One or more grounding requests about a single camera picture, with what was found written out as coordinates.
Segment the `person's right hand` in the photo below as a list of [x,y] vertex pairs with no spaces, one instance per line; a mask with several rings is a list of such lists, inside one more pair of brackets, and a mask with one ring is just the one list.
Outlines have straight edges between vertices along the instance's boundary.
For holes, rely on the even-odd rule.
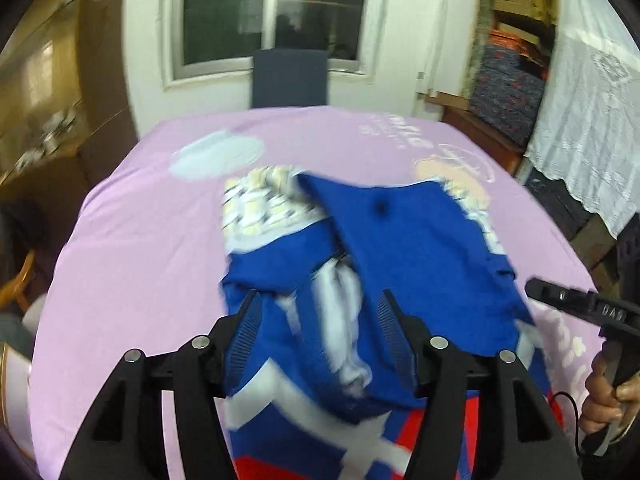
[[618,423],[618,432],[621,434],[638,415],[639,375],[635,374],[614,388],[604,377],[607,367],[608,362],[600,351],[592,361],[591,373],[585,382],[588,396],[582,404],[578,420],[578,426],[585,434],[595,434],[612,422]]

